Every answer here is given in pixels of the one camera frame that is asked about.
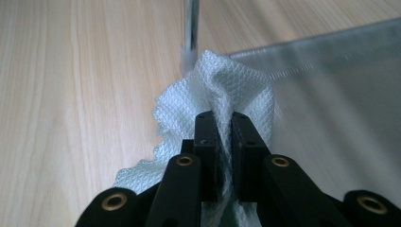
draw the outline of wooden table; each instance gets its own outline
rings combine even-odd
[[[161,142],[182,0],[0,1],[0,226],[71,226]],[[399,0],[201,0],[200,52],[396,18]]]

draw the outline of black plastic part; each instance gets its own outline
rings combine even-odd
[[[279,209],[266,188],[257,203],[256,213],[263,227],[286,227]]]
[[[184,153],[194,153],[194,140],[183,140],[181,154]]]
[[[344,215],[355,226],[401,226],[401,210],[373,192],[365,190],[348,192],[342,206]]]
[[[268,189],[265,193],[271,196],[286,226],[351,226],[292,159],[274,154],[266,157],[263,180]]]
[[[200,209],[201,159],[176,155],[168,162],[145,226],[200,226]]]
[[[135,221],[134,226],[144,226],[148,219],[148,213],[150,207],[153,204],[153,200],[156,196],[157,190],[159,189],[159,183],[150,187],[148,190],[142,192],[137,196],[137,202],[135,203],[135,215],[138,219]]]
[[[127,200],[125,201],[124,205],[118,209],[115,209],[113,211],[105,210],[102,207],[102,203],[112,195],[124,195]],[[110,188],[94,198],[91,204],[80,216],[76,226],[141,226],[136,225],[136,223],[141,222],[142,220],[141,217],[138,215],[138,209],[141,209],[141,207],[135,206],[137,200],[138,198],[135,193],[133,193],[129,189],[119,187]]]
[[[233,184],[240,201],[259,200],[263,187],[262,161],[269,154],[251,119],[242,113],[233,113]]]
[[[213,112],[204,112],[195,119],[194,154],[202,161],[202,201],[216,201],[222,186],[218,157],[220,138]]]

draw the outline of screw hole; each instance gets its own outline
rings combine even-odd
[[[287,167],[287,166],[289,166],[289,162],[285,158],[276,157],[276,158],[271,159],[271,162],[274,163],[276,166],[279,166],[279,167]]]
[[[127,203],[127,196],[123,193],[115,193],[104,199],[101,207],[103,210],[113,211],[123,207],[125,203]]]
[[[191,166],[194,163],[194,160],[188,156],[184,156],[178,158],[176,162],[179,166]]]
[[[384,215],[388,212],[387,207],[379,200],[373,197],[366,197],[366,196],[358,197],[357,203],[359,203],[359,205],[362,206],[365,210],[368,210],[378,215]]]

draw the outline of white cloth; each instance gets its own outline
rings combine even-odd
[[[224,226],[225,219],[237,226],[260,225],[254,204],[238,204],[231,187],[231,130],[234,111],[246,114],[254,123],[265,143],[270,145],[273,93],[269,78],[226,57],[206,51],[200,56],[188,77],[170,85],[157,98],[154,116],[164,141],[154,150],[153,161],[141,160],[135,167],[121,169],[114,186],[136,193],[161,181],[168,160],[180,153],[183,139],[194,138],[195,116],[212,110],[220,134],[225,162],[225,184],[220,200],[202,208],[202,226]]]

